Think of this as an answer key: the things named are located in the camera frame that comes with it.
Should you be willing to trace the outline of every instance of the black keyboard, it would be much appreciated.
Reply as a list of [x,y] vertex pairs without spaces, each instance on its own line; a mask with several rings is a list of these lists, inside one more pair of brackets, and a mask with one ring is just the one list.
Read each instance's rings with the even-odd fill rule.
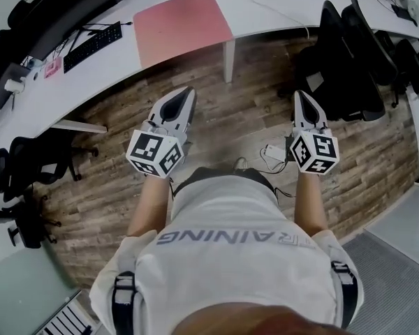
[[95,36],[77,46],[64,57],[64,73],[80,64],[93,53],[123,37],[121,24],[117,22],[107,29],[98,32]]

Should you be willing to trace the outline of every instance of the forearm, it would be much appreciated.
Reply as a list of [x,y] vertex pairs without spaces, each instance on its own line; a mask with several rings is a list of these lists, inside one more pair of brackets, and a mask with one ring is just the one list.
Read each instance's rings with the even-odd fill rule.
[[141,236],[150,230],[160,232],[166,225],[169,179],[147,176],[140,199],[129,224],[128,236]]
[[322,230],[328,230],[328,220],[321,198],[321,183],[318,175],[301,172],[298,176],[295,223],[310,237]]

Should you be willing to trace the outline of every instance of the person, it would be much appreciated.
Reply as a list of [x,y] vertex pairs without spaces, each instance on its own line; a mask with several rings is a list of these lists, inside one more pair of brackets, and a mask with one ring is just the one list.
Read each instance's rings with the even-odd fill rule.
[[[348,334],[339,327],[363,289],[328,228],[318,175],[299,174],[295,222],[244,158],[228,174],[198,168],[175,191],[166,225],[168,196],[168,179],[147,176],[127,237],[91,288],[111,334]],[[332,262],[355,279],[352,308]]]

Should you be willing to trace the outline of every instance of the desk leg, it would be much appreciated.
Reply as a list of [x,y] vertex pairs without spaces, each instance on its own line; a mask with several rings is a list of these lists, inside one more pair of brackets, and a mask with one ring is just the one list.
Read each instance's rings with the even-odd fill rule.
[[223,77],[225,83],[233,80],[233,66],[235,64],[236,40],[232,39],[223,43]]
[[105,126],[80,123],[79,121],[71,121],[71,120],[66,120],[66,119],[62,119],[61,121],[57,122],[51,127],[56,128],[56,129],[66,129],[69,131],[85,131],[87,133],[98,133],[98,134],[107,133],[107,127]]

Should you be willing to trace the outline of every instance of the wooden floor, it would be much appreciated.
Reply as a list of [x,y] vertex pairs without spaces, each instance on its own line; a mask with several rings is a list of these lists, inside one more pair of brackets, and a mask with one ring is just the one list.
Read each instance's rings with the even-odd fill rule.
[[[196,88],[196,115],[189,133],[193,145],[175,186],[198,166],[227,166],[239,157],[264,170],[259,151],[281,145],[291,131],[292,107],[277,98],[277,89],[294,90],[295,55],[314,39],[245,39],[237,44],[233,83],[223,81],[221,46],[173,59],[142,77],[125,81],[111,96],[82,113],[90,123],[105,124],[104,135],[80,134],[75,145],[97,147],[99,156],[75,159],[82,181],[69,173],[51,186],[36,186],[48,194],[44,215],[62,222],[52,232],[54,249],[78,285],[87,290],[123,239],[137,204],[144,177],[126,161],[134,128],[147,118],[153,103],[177,87]],[[323,178],[323,198],[330,227],[338,237],[365,224],[408,190],[418,175],[418,148],[405,98],[392,109],[389,89],[382,90],[386,115],[373,122],[331,122],[339,139],[341,161]],[[294,194],[297,167],[291,163],[270,182]],[[279,196],[287,217],[294,199]]]

